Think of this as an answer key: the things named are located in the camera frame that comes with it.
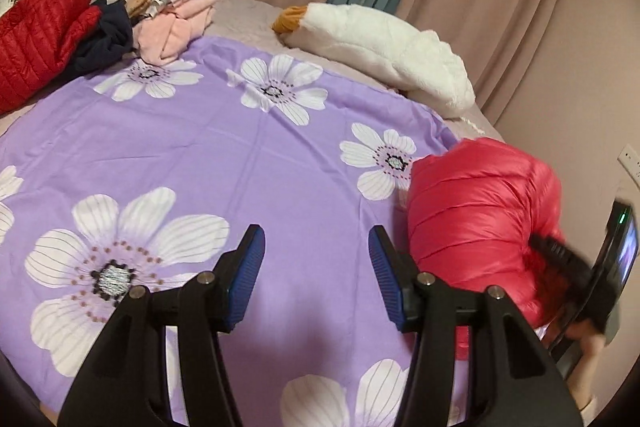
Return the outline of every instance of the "pink clothing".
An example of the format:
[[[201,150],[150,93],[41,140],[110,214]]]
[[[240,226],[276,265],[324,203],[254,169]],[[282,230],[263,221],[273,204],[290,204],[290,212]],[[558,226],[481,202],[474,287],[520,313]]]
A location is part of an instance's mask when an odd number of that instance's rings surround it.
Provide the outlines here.
[[[204,34],[215,12],[216,0],[171,0],[153,19],[133,28],[134,46],[148,64],[164,66],[175,61],[189,43]]]

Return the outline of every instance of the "pillow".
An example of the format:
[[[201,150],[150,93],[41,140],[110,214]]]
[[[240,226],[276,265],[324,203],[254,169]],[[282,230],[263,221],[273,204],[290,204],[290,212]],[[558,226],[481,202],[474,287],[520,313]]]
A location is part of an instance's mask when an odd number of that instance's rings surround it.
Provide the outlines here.
[[[14,6],[14,4],[11,0],[0,0],[0,16],[4,15],[12,6]]]
[[[325,3],[285,10],[273,25],[290,48],[342,62],[388,86],[419,91],[444,118],[459,117],[475,95],[462,59],[433,30],[420,32],[374,8]]]

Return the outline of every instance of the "white flower print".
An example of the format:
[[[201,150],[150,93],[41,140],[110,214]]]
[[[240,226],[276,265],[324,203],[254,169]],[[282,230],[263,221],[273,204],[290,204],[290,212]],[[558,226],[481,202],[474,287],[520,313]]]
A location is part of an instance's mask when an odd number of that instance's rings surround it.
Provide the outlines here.
[[[14,226],[14,213],[2,202],[5,198],[13,196],[22,185],[22,178],[16,175],[15,165],[10,165],[0,172],[0,245],[9,229]]]
[[[383,138],[364,124],[351,126],[354,136],[360,140],[340,143],[340,159],[353,167],[379,167],[367,171],[358,178],[358,190],[367,200],[385,200],[395,188],[400,189],[401,201],[406,198],[411,182],[411,168],[415,153],[414,141],[401,136],[396,130],[386,130]]]
[[[109,71],[117,70],[116,73],[94,86],[94,90],[104,94],[115,88],[111,98],[116,102],[132,99],[143,88],[155,99],[168,99],[175,95],[175,86],[198,83],[202,74],[187,71],[195,67],[195,62],[182,59],[165,66],[153,66],[142,59],[135,59],[132,63],[125,60],[111,67]]]
[[[78,372],[132,285],[151,291],[183,285],[195,274],[165,276],[165,267],[207,261],[224,246],[229,225],[222,217],[192,214],[160,228],[174,201],[174,191],[160,187],[120,211],[113,198],[92,195],[72,210],[79,235],[54,229],[37,240],[24,263],[27,273],[47,288],[69,289],[62,298],[42,302],[31,315],[31,338],[50,351],[60,374]],[[169,351],[167,357],[168,362],[176,359]],[[175,367],[168,363],[172,384],[178,378]]]
[[[351,419],[344,388],[334,380],[306,375],[282,391],[280,413],[284,427],[392,427],[408,369],[395,360],[375,363],[360,379],[356,410]]]
[[[309,123],[310,110],[324,110],[327,90],[307,88],[298,90],[318,80],[322,68],[309,62],[300,62],[293,66],[293,57],[285,54],[275,55],[269,66],[259,57],[242,62],[241,75],[227,70],[229,86],[244,83],[245,89],[240,102],[248,108],[257,108],[267,113],[272,107],[278,108],[297,126]]]

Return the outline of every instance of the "phone screen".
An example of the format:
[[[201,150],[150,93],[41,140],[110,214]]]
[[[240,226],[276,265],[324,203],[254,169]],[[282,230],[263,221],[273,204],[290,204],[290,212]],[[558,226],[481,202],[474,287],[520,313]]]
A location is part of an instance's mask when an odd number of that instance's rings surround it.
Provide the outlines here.
[[[636,230],[636,222],[631,217],[629,228],[626,231],[625,239],[618,255],[618,276],[620,277],[620,288],[626,284],[629,277],[631,267],[634,264],[636,255],[638,254],[638,232]]]

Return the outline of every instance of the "wall socket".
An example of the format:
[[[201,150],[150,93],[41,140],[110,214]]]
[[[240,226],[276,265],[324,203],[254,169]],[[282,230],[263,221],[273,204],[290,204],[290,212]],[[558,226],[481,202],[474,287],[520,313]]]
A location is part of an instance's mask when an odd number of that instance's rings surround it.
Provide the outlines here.
[[[633,178],[638,188],[640,188],[640,156],[634,148],[626,144],[622,152],[618,155],[618,161],[622,164],[629,176]]]

